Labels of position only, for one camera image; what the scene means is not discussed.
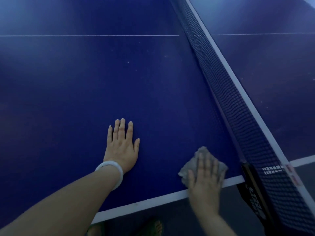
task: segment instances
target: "gray cloth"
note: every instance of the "gray cloth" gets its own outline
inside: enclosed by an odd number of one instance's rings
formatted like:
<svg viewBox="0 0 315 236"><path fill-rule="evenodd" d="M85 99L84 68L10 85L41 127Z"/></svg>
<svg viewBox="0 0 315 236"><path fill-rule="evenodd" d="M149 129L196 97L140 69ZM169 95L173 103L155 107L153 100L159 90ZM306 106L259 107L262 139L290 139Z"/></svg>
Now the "gray cloth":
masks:
<svg viewBox="0 0 315 236"><path fill-rule="evenodd" d="M188 187L188 170L192 170L194 175L195 175L195 179L197 178L197 168L198 168L198 156L199 154L203 155L203 158L206 158L206 155L210 156L210 161L213 162L215 157L208 151L208 149L206 147L200 147L198 149L198 151L195 152L194 157L191 158L191 160L189 162L187 162L183 168L180 170L180 172L178 173L179 176L182 177L181 182L183 182L183 184ZM223 170L227 170L228 167L226 166L226 164L224 164L223 162L219 161L219 165L218 165L218 175L221 175L221 172Z"/></svg>

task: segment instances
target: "forearm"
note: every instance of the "forearm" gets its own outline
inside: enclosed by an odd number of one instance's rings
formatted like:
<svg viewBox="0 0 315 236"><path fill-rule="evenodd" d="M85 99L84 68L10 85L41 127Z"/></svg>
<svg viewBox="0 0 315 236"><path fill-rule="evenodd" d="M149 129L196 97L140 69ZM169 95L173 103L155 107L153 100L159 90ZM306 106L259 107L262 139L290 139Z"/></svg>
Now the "forearm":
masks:
<svg viewBox="0 0 315 236"><path fill-rule="evenodd" d="M120 177L105 166L37 203L0 230L2 235L84 235Z"/></svg>
<svg viewBox="0 0 315 236"><path fill-rule="evenodd" d="M220 215L201 216L198 220L207 236L236 236Z"/></svg>

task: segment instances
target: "person's right arm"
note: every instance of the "person's right arm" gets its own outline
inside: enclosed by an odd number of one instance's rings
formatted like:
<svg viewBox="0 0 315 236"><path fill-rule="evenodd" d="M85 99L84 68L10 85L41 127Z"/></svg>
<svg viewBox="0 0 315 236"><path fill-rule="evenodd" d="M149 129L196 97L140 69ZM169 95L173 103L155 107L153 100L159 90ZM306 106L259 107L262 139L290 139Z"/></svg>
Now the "person's right arm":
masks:
<svg viewBox="0 0 315 236"><path fill-rule="evenodd" d="M219 215L219 197L224 180L223 172L218 180L218 160L211 165L210 155L204 161L199 156L197 180L191 170L189 174L189 201L198 221L207 236L236 236Z"/></svg>

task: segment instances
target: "finger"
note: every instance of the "finger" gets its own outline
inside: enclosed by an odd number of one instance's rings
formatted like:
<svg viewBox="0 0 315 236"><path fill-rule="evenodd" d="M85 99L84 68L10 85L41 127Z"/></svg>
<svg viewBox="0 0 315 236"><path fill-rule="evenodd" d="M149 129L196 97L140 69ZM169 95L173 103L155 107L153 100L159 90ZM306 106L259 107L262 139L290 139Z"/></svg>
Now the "finger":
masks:
<svg viewBox="0 0 315 236"><path fill-rule="evenodd" d="M140 138L136 139L134 142L134 151L136 154L139 153L139 147L140 147Z"/></svg>
<svg viewBox="0 0 315 236"><path fill-rule="evenodd" d="M212 178L215 180L215 182L217 182L218 180L218 159L214 159L213 160L213 169L212 169Z"/></svg>
<svg viewBox="0 0 315 236"><path fill-rule="evenodd" d="M111 143L113 141L113 128L111 125L109 125L108 132L107 132L107 144Z"/></svg>
<svg viewBox="0 0 315 236"><path fill-rule="evenodd" d="M219 182L218 182L219 191L222 189L222 185L223 185L224 178L225 178L225 173L226 173L226 170L221 172L220 179L219 179Z"/></svg>
<svg viewBox="0 0 315 236"><path fill-rule="evenodd" d="M211 161L210 161L211 155L210 153L206 154L206 165L205 165L205 177L210 178L211 175Z"/></svg>
<svg viewBox="0 0 315 236"><path fill-rule="evenodd" d="M119 123L120 123L120 121L117 119L117 120L115 121L115 126L114 126L113 141L115 141L115 140L118 139Z"/></svg>
<svg viewBox="0 0 315 236"><path fill-rule="evenodd" d="M126 140L129 140L129 141L132 141L132 133L134 131L134 125L132 123L132 121L130 121L128 123L128 130L127 130L127 133L126 133Z"/></svg>
<svg viewBox="0 0 315 236"><path fill-rule="evenodd" d="M204 179L203 155L200 153L198 157L197 181Z"/></svg>
<svg viewBox="0 0 315 236"><path fill-rule="evenodd" d="M118 130L118 139L125 139L125 123L126 120L124 118L122 118L120 120L120 126L119 126L119 130Z"/></svg>
<svg viewBox="0 0 315 236"><path fill-rule="evenodd" d="M188 189L192 190L195 186L195 176L192 170L188 170Z"/></svg>

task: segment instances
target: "green slipper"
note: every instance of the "green slipper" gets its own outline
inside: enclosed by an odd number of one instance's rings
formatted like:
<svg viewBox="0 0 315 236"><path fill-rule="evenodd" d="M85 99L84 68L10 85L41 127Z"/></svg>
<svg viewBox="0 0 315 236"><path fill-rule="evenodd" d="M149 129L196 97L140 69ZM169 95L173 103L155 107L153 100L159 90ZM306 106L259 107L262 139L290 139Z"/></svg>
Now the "green slipper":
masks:
<svg viewBox="0 0 315 236"><path fill-rule="evenodd" d="M163 231L163 223L158 219L151 219L132 236L162 236Z"/></svg>
<svg viewBox="0 0 315 236"><path fill-rule="evenodd" d="M86 233L86 236L91 236L91 235L105 236L104 222L99 222L99 223L90 225L90 227Z"/></svg>

